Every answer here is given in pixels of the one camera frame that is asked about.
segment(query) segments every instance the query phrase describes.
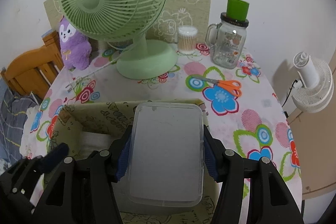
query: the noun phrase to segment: glass jar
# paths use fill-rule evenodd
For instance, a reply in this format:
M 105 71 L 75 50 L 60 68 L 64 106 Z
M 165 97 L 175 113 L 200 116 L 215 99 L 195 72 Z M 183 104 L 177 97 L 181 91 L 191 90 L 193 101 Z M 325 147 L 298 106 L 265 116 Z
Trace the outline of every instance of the glass jar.
M 245 44 L 249 21 L 229 18 L 226 13 L 221 13 L 220 18 L 221 23 L 211 24 L 208 27 L 205 42 L 211 50 L 213 63 L 227 69 L 234 69 Z M 209 36 L 213 28 L 216 29 L 217 34 L 216 39 L 211 42 Z

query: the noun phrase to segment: fan base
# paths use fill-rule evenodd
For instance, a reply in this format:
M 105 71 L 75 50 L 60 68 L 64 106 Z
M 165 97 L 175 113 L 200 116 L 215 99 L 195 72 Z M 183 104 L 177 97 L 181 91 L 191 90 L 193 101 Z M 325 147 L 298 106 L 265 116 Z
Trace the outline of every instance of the fan base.
M 147 40 L 148 54 L 140 58 L 137 48 L 129 50 L 117 62 L 118 72 L 130 79 L 150 79 L 168 72 L 177 62 L 177 53 L 166 42 Z

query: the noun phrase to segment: wooden cabinet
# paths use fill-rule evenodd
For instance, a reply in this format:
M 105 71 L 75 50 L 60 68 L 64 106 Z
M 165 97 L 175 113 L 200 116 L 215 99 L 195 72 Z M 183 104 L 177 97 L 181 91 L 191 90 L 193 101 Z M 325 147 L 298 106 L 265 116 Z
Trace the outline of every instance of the wooden cabinet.
M 290 126 L 300 160 L 302 198 L 314 198 L 335 190 L 336 92 L 324 110 L 301 113 Z

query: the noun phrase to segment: white cloth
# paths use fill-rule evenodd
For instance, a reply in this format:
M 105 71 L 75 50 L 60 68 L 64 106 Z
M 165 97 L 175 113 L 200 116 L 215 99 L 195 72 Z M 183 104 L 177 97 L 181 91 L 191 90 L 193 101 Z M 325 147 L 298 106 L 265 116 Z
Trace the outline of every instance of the white cloth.
M 108 134 L 98 134 L 83 131 L 80 136 L 81 156 L 86 159 L 93 151 L 108 149 L 113 142 Z
M 40 106 L 30 107 L 27 109 L 27 120 L 23 126 L 23 134 L 21 138 L 20 154 L 29 159 L 36 157 L 36 136 L 30 133 L 30 129 L 34 122 L 35 116 Z

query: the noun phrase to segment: electrical cable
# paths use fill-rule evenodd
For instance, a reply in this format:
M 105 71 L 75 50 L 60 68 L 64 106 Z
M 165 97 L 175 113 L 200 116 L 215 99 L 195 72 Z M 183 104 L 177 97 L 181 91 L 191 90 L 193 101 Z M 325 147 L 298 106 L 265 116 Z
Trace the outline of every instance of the electrical cable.
M 106 43 L 107 43 L 111 48 L 113 48 L 113 49 L 115 49 L 115 50 L 117 50 L 117 51 L 123 51 L 123 50 L 125 50 L 125 48 L 117 48 L 117 47 L 111 45 L 110 42 L 106 42 Z
M 133 44 L 127 46 L 126 48 L 121 49 L 123 52 L 122 52 L 118 57 L 116 57 L 115 59 L 111 60 L 110 62 L 108 62 L 108 63 L 105 64 L 104 66 L 98 68 L 97 70 L 95 70 L 95 71 L 93 71 L 93 72 L 91 72 L 91 73 L 89 73 L 89 74 L 87 74 L 87 75 L 85 75 L 85 76 L 79 77 L 78 79 L 76 79 L 76 81 L 69 82 L 69 84 L 66 86 L 66 88 L 71 87 L 71 88 L 68 90 L 68 92 L 70 92 L 71 90 L 73 90 L 73 89 L 75 88 L 75 86 L 77 85 L 77 83 L 79 83 L 79 82 L 80 82 L 81 80 L 83 80 L 85 77 L 88 77 L 88 76 L 90 76 L 90 75 L 93 75 L 93 74 L 95 74 L 96 72 L 102 70 L 103 68 L 106 68 L 106 67 L 109 66 L 110 64 L 116 62 L 119 58 L 121 58 L 121 57 L 123 56 L 123 54 L 124 54 L 126 51 L 133 49 L 136 45 L 137 45 L 137 44 L 134 44 L 134 43 L 133 43 Z
M 294 87 L 294 84 L 297 83 L 297 82 L 298 82 L 298 81 L 295 79 L 295 81 L 293 82 L 293 84 L 292 84 L 292 86 L 291 86 L 291 88 L 290 88 L 290 90 L 289 90 L 289 93 L 288 93 L 288 95 L 287 95 L 287 98 L 286 98 L 284 104 L 283 104 L 281 107 L 283 107 L 283 106 L 286 104 L 286 102 L 287 102 L 287 100 L 288 100 L 288 98 L 289 98 L 289 96 L 290 96 L 290 94 L 291 94 L 291 92 L 292 92 L 292 89 L 293 89 L 293 87 Z

